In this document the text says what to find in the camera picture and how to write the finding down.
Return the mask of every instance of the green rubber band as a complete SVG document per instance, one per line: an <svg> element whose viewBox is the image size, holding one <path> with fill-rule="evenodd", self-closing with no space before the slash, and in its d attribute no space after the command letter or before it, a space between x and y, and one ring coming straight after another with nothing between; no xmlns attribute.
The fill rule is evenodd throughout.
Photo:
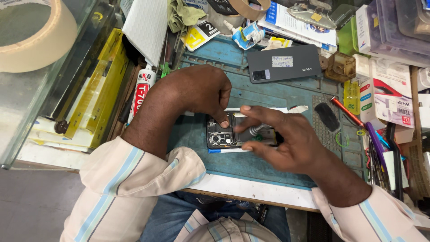
<svg viewBox="0 0 430 242"><path fill-rule="evenodd" d="M359 130L359 131L357 131L357 133L356 133L358 136L363 136L363 135L365 135L366 134L366 132L364 132L364 130Z"/></svg>
<svg viewBox="0 0 430 242"><path fill-rule="evenodd" d="M339 132L338 134L336 134L336 143L338 143L338 145L340 146L340 147L348 147L348 145L349 145L349 135L347 134L347 145L341 145L341 143L339 142L339 134L341 134L341 133L346 133L345 131L342 131L342 132Z"/></svg>

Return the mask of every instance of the hand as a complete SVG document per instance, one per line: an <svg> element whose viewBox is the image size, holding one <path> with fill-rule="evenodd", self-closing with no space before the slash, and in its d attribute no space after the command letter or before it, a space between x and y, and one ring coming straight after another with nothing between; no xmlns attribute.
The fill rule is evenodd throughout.
<svg viewBox="0 0 430 242"><path fill-rule="evenodd" d="M185 111L209 114L223 127L229 126L224 109L230 91L230 80L217 67L195 65L175 71L149 90L121 137L129 144L164 159L173 124Z"/></svg>
<svg viewBox="0 0 430 242"><path fill-rule="evenodd" d="M234 131L241 133L261 123L275 128L284 142L277 149L258 141L248 141L244 150L252 150L279 171L311 175L330 162L328 150L321 144L307 119L301 114L284 114L261 106L242 106L240 112L248 116Z"/></svg>
<svg viewBox="0 0 430 242"><path fill-rule="evenodd" d="M158 81L149 93L158 91L176 92L176 107L184 111L209 114L222 127L229 126L224 109L230 98L231 83L220 68L194 65L180 69Z"/></svg>
<svg viewBox="0 0 430 242"><path fill-rule="evenodd" d="M276 150L258 141L248 141L242 149L252 150L277 170L309 175L335 207L350 207L370 196L372 187L321 144L303 115L261 106L242 106L240 112L248 117L234 127L235 132L265 123L285 140Z"/></svg>

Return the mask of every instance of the green container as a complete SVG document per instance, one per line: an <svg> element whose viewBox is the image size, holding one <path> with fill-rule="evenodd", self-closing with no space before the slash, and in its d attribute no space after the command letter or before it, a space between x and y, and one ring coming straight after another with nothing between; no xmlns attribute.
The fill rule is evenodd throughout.
<svg viewBox="0 0 430 242"><path fill-rule="evenodd" d="M355 16L338 32L339 52L352 56L361 54L358 51L357 24Z"/></svg>

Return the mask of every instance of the jeans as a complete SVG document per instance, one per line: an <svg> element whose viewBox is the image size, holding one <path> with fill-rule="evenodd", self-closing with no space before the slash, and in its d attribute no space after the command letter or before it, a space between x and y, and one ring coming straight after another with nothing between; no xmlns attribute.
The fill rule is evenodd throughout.
<svg viewBox="0 0 430 242"><path fill-rule="evenodd" d="M196 209L209 222L220 217L240 219L245 212L254 219L258 218L258 211L255 208L243 209L220 198L216 199L216 202L205 205L199 202L207 200L206 198L211 197L180 191L159 196L140 241L173 242ZM272 231L282 242L291 241L285 208L268 205L267 215L262 225Z"/></svg>

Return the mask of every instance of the striped shirt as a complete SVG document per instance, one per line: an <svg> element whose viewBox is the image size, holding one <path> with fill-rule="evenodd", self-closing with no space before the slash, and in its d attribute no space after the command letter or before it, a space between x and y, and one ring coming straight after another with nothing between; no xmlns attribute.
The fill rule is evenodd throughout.
<svg viewBox="0 0 430 242"><path fill-rule="evenodd" d="M196 184L205 173L190 148L176 148L163 160L117 137L97 148L80 170L86 188L64 222L60 241L135 242L159 195ZM427 241L414 227L417 215L377 186L367 200L348 208L333 207L321 190L312 191L324 218L344 241ZM176 242L279 241L247 214L240 220L203 219L194 212Z"/></svg>

